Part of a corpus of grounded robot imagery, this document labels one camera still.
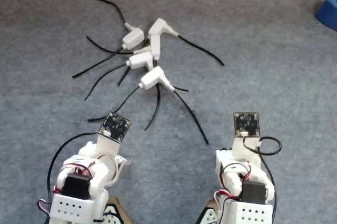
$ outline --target white cable connector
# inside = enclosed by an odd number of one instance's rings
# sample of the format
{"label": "white cable connector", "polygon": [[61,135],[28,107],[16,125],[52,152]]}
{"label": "white cable connector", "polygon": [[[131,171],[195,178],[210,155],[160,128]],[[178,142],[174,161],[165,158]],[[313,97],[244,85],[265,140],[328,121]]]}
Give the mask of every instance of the white cable connector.
{"label": "white cable connector", "polygon": [[150,71],[153,69],[152,54],[151,52],[145,52],[133,55],[126,61],[126,65],[130,67],[132,70],[146,66],[147,69]]}
{"label": "white cable connector", "polygon": [[130,30],[130,32],[123,38],[123,49],[131,50],[135,46],[139,45],[145,38],[144,32],[138,28],[125,23],[125,27]]}
{"label": "white cable connector", "polygon": [[152,35],[161,35],[162,33],[171,34],[175,37],[178,37],[179,33],[170,27],[165,20],[162,18],[158,18],[156,22],[151,26],[150,30],[148,31],[148,36],[151,37]]}
{"label": "white cable connector", "polygon": [[142,49],[134,50],[133,54],[141,54],[141,53],[150,52],[150,51],[151,51],[151,47],[146,46],[146,47],[143,47]]}
{"label": "white cable connector", "polygon": [[151,54],[155,61],[160,59],[160,35],[150,36]]}
{"label": "white cable connector", "polygon": [[175,88],[166,78],[164,71],[161,67],[157,66],[148,73],[146,73],[139,83],[140,88],[148,90],[155,86],[157,83],[163,84],[170,91],[174,91]]}
{"label": "white cable connector", "polygon": [[165,20],[158,18],[148,31],[148,38],[150,39],[150,47],[153,59],[158,61],[160,58],[160,35],[162,33],[171,34],[178,37],[179,33],[170,27]]}

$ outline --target black cable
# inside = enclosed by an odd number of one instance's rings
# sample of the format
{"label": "black cable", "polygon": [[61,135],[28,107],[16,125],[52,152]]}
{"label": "black cable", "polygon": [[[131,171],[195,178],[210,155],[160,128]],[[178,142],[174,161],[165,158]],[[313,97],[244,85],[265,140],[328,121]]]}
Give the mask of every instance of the black cable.
{"label": "black cable", "polygon": [[268,175],[270,177],[270,180],[271,180],[272,184],[274,185],[275,193],[274,193],[274,208],[273,208],[273,215],[272,215],[272,218],[273,218],[272,223],[274,223],[275,216],[276,216],[276,209],[277,209],[277,189],[276,189],[274,177],[273,177],[273,174],[272,174],[271,170],[269,169],[269,167],[268,167],[267,163],[265,162],[264,158],[262,157],[261,153],[259,153],[259,156],[261,158],[261,161],[262,161],[263,165],[265,166],[265,168],[268,172]]}
{"label": "black cable", "polygon": [[[59,153],[62,151],[62,149],[68,144],[70,143],[71,141],[77,139],[77,138],[80,138],[80,137],[83,137],[83,136],[86,136],[86,135],[93,135],[93,134],[96,134],[96,132],[94,133],[81,133],[81,134],[78,134],[72,138],[70,138],[69,140],[67,140],[66,142],[64,142],[61,147],[56,151],[53,159],[52,159],[52,162],[49,166],[49,169],[48,169],[48,174],[47,174],[47,191],[48,191],[48,202],[52,202],[52,190],[51,190],[51,174],[52,174],[52,169],[53,169],[53,166],[54,166],[54,163],[55,163],[55,160],[57,158],[57,156],[59,155]],[[50,209],[51,209],[51,204],[48,205],[48,211],[50,212]]]}
{"label": "black cable", "polygon": [[[98,45],[96,42],[94,42],[89,36],[86,37],[93,45],[98,47],[100,50],[108,53],[116,53],[116,51],[109,50],[107,48],[102,47],[101,45]],[[133,54],[133,52],[118,52],[118,54]]]}
{"label": "black cable", "polygon": [[122,77],[121,77],[120,80],[118,81],[117,86],[120,86],[120,85],[121,85],[122,81],[124,80],[124,78],[126,77],[126,75],[129,73],[130,69],[131,69],[131,68],[130,68],[129,66],[126,68],[126,70],[124,71]]}
{"label": "black cable", "polygon": [[226,201],[229,200],[229,199],[232,199],[232,200],[238,200],[238,199],[240,199],[240,198],[239,198],[239,197],[235,197],[235,198],[230,198],[230,197],[228,197],[228,198],[225,198],[225,200],[223,201],[223,205],[222,205],[222,213],[221,213],[221,217],[220,217],[219,223],[221,223],[222,218],[223,218],[223,214],[224,214],[224,212],[225,212],[225,203],[226,203]]}
{"label": "black cable", "polygon": [[198,119],[196,118],[196,116],[194,115],[193,111],[191,110],[191,108],[189,107],[189,105],[183,100],[183,98],[176,92],[176,91],[173,91],[174,94],[177,95],[177,97],[183,102],[183,104],[185,105],[185,107],[188,109],[188,111],[190,112],[191,116],[193,117],[193,120],[194,122],[196,123],[196,125],[198,126],[199,128],[199,131],[201,132],[202,136],[204,137],[204,140],[206,142],[206,144],[208,145],[209,144],[209,141],[204,133],[204,130],[202,130],[201,128],[201,125],[199,124],[199,121]]}
{"label": "black cable", "polygon": [[99,120],[104,120],[105,118],[106,118],[106,116],[103,116],[103,117],[99,117],[99,118],[88,119],[87,121],[88,122],[96,122],[96,121],[99,121]]}
{"label": "black cable", "polygon": [[181,40],[183,40],[184,42],[186,42],[188,45],[195,47],[199,50],[201,50],[202,52],[205,52],[206,54],[208,54],[209,56],[213,57],[214,59],[216,59],[222,66],[224,66],[225,64],[223,63],[223,61],[221,61],[221,59],[219,57],[217,57],[215,54],[211,53],[210,51],[192,43],[191,41],[185,39],[184,37],[182,37],[181,35],[178,35],[178,38],[180,38]]}
{"label": "black cable", "polygon": [[135,88],[127,97],[126,99],[122,102],[122,104],[114,111],[114,112],[118,112],[120,110],[120,108],[122,108],[122,106],[126,103],[126,101],[132,96],[133,93],[135,93],[140,87],[137,86],[137,88]]}
{"label": "black cable", "polygon": [[276,210],[277,210],[277,200],[278,200],[278,198],[277,198],[277,189],[276,189],[276,185],[275,185],[273,174],[272,174],[271,170],[269,169],[267,163],[265,162],[265,160],[263,158],[263,155],[275,155],[275,154],[278,154],[282,150],[282,143],[277,138],[270,137],[270,136],[261,137],[259,139],[259,141],[263,141],[263,140],[266,140],[266,139],[276,141],[279,144],[279,148],[276,151],[274,151],[274,152],[267,152],[267,153],[266,152],[261,152],[260,147],[257,147],[257,150],[247,147],[246,144],[245,144],[245,137],[243,138],[243,145],[244,145],[245,148],[247,148],[250,151],[252,151],[253,153],[256,153],[256,154],[259,155],[259,157],[261,158],[261,161],[262,161],[263,165],[265,166],[265,168],[266,168],[266,170],[268,172],[270,180],[271,180],[272,184],[274,185],[275,193],[274,193],[274,208],[273,208],[273,215],[272,215],[272,219],[273,219],[272,223],[274,223],[275,216],[276,216]]}
{"label": "black cable", "polygon": [[278,154],[282,150],[282,143],[277,138],[270,137],[270,136],[264,136],[264,137],[261,137],[259,139],[259,141],[263,141],[263,140],[273,140],[273,141],[276,141],[278,143],[278,145],[279,145],[278,149],[275,150],[274,152],[260,152],[259,150],[255,150],[255,149],[252,149],[252,148],[248,147],[246,145],[246,143],[245,143],[245,141],[246,141],[245,137],[243,138],[243,145],[244,145],[244,147],[246,149],[249,149],[253,153],[255,153],[255,154],[261,154],[261,155],[275,155],[275,154]]}
{"label": "black cable", "polygon": [[225,167],[223,167],[221,169],[220,174],[222,174],[225,171],[225,169],[227,169],[229,166],[232,166],[232,165],[235,165],[235,164],[243,166],[246,169],[247,173],[249,173],[249,170],[247,169],[247,167],[245,165],[243,165],[242,163],[239,163],[239,162],[233,162],[233,163],[230,163],[230,164],[226,165]]}
{"label": "black cable", "polygon": [[102,64],[103,62],[106,62],[106,61],[110,60],[112,57],[114,57],[114,56],[115,56],[117,53],[119,53],[121,50],[123,50],[122,47],[121,47],[117,52],[112,53],[111,55],[109,55],[107,58],[105,58],[105,59],[103,59],[103,60],[101,60],[101,61],[95,63],[94,65],[88,67],[87,69],[85,69],[85,70],[83,70],[83,71],[81,71],[81,72],[79,72],[79,73],[73,75],[73,78],[77,78],[77,77],[79,77],[80,75],[84,74],[85,72],[87,72],[87,71],[89,71],[89,70],[92,70],[93,68],[95,68],[95,67],[97,67],[98,65]]}
{"label": "black cable", "polygon": [[154,110],[154,113],[152,115],[152,118],[151,118],[150,122],[147,124],[146,128],[144,129],[145,131],[150,127],[150,125],[152,124],[152,122],[156,118],[156,116],[158,114],[158,111],[159,111],[160,100],[161,100],[159,84],[156,84],[156,88],[157,88],[157,105],[156,105],[156,109]]}
{"label": "black cable", "polygon": [[[138,86],[137,88],[135,88],[127,97],[126,99],[124,99],[124,101],[122,102],[122,104],[114,111],[115,113],[118,112],[122,106],[126,103],[126,101],[133,95],[133,93],[135,93],[140,87]],[[99,120],[102,120],[106,118],[106,116],[103,116],[103,117],[99,117],[99,118],[94,118],[94,119],[88,119],[87,121],[88,122],[96,122],[96,121],[99,121]]]}
{"label": "black cable", "polygon": [[91,89],[90,89],[88,95],[84,98],[84,100],[87,100],[87,99],[89,98],[90,94],[94,91],[96,85],[98,85],[98,83],[100,82],[100,80],[102,80],[104,77],[106,77],[106,76],[107,76],[108,74],[110,74],[111,72],[113,72],[113,71],[115,71],[115,70],[118,70],[118,69],[120,69],[120,68],[122,68],[122,67],[124,67],[124,66],[126,66],[125,63],[123,63],[122,65],[119,65],[119,66],[113,68],[112,70],[109,70],[109,71],[105,72],[103,75],[101,75],[101,76],[97,79],[97,81],[94,83],[94,85],[91,87]]}
{"label": "black cable", "polygon": [[180,91],[189,92],[188,89],[179,88],[179,87],[177,87],[177,86],[173,86],[173,87],[174,87],[175,89],[177,89],[177,90],[180,90]]}
{"label": "black cable", "polygon": [[122,13],[121,9],[118,7],[118,5],[116,5],[115,3],[111,2],[111,1],[108,1],[108,0],[98,0],[98,1],[113,5],[116,8],[116,10],[118,11],[118,14],[121,17],[123,24],[125,24],[125,22],[126,22],[125,18],[123,16],[123,13]]}

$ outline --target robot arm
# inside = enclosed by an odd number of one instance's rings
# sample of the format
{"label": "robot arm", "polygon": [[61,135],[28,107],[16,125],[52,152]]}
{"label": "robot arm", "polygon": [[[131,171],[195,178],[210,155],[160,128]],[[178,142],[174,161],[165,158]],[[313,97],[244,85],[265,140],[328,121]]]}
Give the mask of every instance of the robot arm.
{"label": "robot arm", "polygon": [[105,187],[118,180],[127,163],[117,153],[130,124],[109,113],[98,131],[97,143],[88,142],[64,161],[54,187],[49,224],[93,224],[104,219],[109,198]]}
{"label": "robot arm", "polygon": [[[266,137],[260,137],[258,114],[235,113],[234,127],[232,148],[216,151],[215,172],[223,189],[214,193],[216,205],[206,207],[196,224],[273,223],[276,209],[270,201],[274,199],[275,186],[261,169],[259,147]],[[279,149],[269,155],[281,150],[281,143],[276,141]],[[213,219],[210,209],[216,212]]]}

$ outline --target circuit board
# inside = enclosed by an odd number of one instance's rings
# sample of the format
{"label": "circuit board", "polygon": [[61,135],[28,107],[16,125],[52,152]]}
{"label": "circuit board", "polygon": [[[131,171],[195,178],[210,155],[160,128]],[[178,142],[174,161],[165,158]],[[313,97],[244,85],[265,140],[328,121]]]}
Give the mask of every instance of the circuit board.
{"label": "circuit board", "polygon": [[241,132],[247,132],[246,137],[260,137],[259,113],[234,112],[235,137],[242,137]]}
{"label": "circuit board", "polygon": [[118,115],[117,113],[109,112],[98,131],[98,134],[118,143],[122,143],[130,125],[130,120]]}

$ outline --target blue object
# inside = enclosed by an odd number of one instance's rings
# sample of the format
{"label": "blue object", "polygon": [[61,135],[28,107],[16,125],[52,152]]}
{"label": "blue object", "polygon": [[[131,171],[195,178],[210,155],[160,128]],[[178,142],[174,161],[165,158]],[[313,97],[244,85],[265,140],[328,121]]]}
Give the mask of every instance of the blue object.
{"label": "blue object", "polygon": [[337,31],[337,0],[325,0],[316,18],[327,27]]}

